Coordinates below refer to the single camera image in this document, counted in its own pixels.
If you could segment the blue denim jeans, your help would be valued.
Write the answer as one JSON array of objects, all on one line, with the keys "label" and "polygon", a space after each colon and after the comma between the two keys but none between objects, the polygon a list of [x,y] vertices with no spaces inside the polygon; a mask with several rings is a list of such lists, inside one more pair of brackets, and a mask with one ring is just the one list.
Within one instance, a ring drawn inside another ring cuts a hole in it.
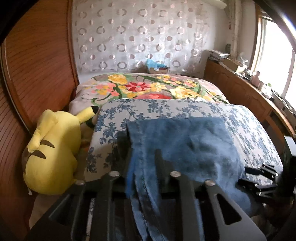
[{"label": "blue denim jeans", "polygon": [[[131,201],[144,240],[265,240],[252,221],[258,209],[237,181],[244,165],[219,118],[131,121],[134,179]],[[164,160],[180,171],[180,197],[162,199],[154,163]]]}]

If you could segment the window with bright light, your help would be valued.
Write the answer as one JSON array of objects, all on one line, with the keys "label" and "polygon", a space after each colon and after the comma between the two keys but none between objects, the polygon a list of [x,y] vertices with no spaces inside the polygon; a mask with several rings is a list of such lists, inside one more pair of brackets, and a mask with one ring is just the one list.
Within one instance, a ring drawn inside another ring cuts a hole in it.
[{"label": "window with bright light", "polygon": [[265,12],[258,17],[259,53],[254,69],[291,108],[295,108],[295,51],[285,33]]}]

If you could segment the yellow Pikachu plush toy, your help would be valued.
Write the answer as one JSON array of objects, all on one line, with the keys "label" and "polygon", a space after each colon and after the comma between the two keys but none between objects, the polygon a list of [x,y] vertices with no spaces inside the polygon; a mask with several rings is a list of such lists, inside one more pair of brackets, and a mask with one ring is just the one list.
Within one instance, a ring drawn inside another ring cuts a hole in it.
[{"label": "yellow Pikachu plush toy", "polygon": [[73,115],[46,109],[22,154],[23,180],[34,192],[60,195],[74,182],[81,145],[81,124],[91,122],[98,106]]}]

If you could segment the colourful floral bed blanket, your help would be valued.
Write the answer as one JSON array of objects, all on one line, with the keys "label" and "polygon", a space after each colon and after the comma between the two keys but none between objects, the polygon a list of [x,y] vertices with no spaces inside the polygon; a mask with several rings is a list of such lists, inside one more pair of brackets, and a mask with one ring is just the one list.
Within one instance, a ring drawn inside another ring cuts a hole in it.
[{"label": "colourful floral bed blanket", "polygon": [[173,74],[109,73],[79,84],[69,112],[77,114],[90,106],[102,107],[120,99],[185,99],[228,103],[214,84],[199,78]]}]

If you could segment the stack of papers on cabinet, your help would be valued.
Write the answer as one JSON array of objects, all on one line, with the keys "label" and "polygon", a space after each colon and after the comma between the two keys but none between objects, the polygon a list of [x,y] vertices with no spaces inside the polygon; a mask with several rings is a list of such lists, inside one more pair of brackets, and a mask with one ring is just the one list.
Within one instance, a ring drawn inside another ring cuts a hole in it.
[{"label": "stack of papers on cabinet", "polygon": [[230,56],[230,54],[223,53],[218,50],[208,50],[208,52],[209,52],[209,58],[211,60],[218,61],[218,62],[221,62],[223,59],[228,58]]}]

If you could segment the cardboard box on cabinet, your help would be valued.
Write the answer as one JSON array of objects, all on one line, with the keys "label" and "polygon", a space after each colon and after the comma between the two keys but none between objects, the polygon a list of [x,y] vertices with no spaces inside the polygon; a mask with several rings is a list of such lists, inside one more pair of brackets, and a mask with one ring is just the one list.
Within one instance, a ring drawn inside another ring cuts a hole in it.
[{"label": "cardboard box on cabinet", "polygon": [[244,65],[240,63],[238,60],[232,60],[229,58],[224,58],[222,63],[228,67],[230,70],[234,72],[242,72],[244,70]]}]

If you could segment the pink bottle on cabinet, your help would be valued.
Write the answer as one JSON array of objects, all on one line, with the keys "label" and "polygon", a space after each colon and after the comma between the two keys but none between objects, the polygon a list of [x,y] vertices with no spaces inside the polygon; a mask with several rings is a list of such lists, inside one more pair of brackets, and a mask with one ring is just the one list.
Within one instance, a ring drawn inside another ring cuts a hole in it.
[{"label": "pink bottle on cabinet", "polygon": [[253,72],[253,75],[251,77],[251,83],[255,87],[259,87],[259,84],[260,84],[259,76],[260,76],[260,72],[259,71]]}]

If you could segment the blue floral white sheet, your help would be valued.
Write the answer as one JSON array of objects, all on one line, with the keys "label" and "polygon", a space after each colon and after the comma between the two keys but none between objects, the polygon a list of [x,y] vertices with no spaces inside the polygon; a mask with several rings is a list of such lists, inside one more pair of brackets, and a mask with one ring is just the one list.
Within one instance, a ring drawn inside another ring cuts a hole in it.
[{"label": "blue floral white sheet", "polygon": [[242,105],[202,102],[191,99],[118,99],[100,108],[88,150],[84,177],[101,178],[111,170],[111,151],[117,134],[131,121],[187,121],[219,118],[232,138],[244,166],[270,164],[282,167],[276,148],[254,114]]}]

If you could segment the brown wooden side cabinet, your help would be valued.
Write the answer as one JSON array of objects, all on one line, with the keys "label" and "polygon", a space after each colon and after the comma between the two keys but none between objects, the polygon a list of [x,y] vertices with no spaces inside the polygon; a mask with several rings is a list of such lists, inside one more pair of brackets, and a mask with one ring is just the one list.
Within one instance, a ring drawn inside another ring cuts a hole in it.
[{"label": "brown wooden side cabinet", "polygon": [[295,138],[295,130],[276,105],[265,98],[249,82],[210,59],[207,60],[204,79],[216,85],[231,104],[247,107],[265,129],[271,128],[280,143],[284,136]]}]

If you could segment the small cardboard box blue items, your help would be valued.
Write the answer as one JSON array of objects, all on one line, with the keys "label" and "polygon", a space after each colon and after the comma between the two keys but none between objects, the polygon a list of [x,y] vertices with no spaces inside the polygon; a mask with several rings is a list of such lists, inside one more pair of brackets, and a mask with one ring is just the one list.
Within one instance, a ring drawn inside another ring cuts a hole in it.
[{"label": "small cardboard box blue items", "polygon": [[155,62],[151,59],[146,61],[147,71],[150,74],[168,74],[169,68],[165,64]]}]

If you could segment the brown wooden louvered wardrobe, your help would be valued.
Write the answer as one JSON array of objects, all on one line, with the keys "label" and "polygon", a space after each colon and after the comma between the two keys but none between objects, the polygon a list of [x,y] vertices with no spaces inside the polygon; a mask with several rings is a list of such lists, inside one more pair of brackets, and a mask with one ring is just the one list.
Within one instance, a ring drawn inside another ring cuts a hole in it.
[{"label": "brown wooden louvered wardrobe", "polygon": [[78,77],[73,1],[1,1],[1,240],[23,240],[34,196],[22,152],[46,109],[65,110]]}]

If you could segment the pink circle patterned curtain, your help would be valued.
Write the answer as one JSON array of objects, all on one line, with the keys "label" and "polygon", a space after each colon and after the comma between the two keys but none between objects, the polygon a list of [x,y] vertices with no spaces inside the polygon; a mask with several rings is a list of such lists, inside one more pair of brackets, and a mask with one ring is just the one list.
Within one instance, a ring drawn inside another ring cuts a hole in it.
[{"label": "pink circle patterned curtain", "polygon": [[196,74],[209,34],[202,1],[74,1],[79,73],[139,72],[148,61]]}]

